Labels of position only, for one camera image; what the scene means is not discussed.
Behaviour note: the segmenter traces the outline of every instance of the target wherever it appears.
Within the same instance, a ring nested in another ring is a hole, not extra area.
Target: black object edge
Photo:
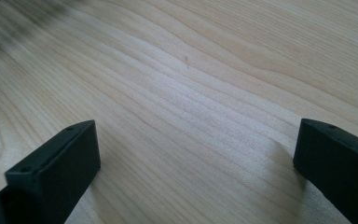
[[[100,168],[94,120],[67,127],[6,171],[0,223],[63,223]]]
[[[358,223],[358,137],[302,119],[294,166],[352,223]]]

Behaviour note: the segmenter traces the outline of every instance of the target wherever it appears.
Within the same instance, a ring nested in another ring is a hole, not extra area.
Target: wooden table
[[[293,168],[301,118],[358,135],[358,0],[0,1],[0,189],[97,122],[67,223],[348,223]]]

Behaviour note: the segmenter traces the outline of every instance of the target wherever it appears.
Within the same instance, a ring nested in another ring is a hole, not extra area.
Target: light wood grain
[[[0,1],[0,189],[97,122],[67,223],[348,223],[293,168],[301,118],[358,135],[358,1]]]

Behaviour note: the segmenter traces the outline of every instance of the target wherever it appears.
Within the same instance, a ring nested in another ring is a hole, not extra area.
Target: wooden surface
[[[67,223],[348,223],[293,168],[301,118],[358,135],[358,1],[0,1],[0,189],[97,122]]]

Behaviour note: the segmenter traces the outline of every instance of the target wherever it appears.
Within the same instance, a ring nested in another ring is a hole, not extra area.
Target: black rectangular block
[[[32,216],[28,223],[63,223],[100,170],[96,134],[93,120],[72,125],[6,171],[5,208],[11,195],[20,195],[7,209],[8,220],[25,223],[21,218]]]
[[[352,223],[358,223],[358,137],[302,119],[294,166]]]

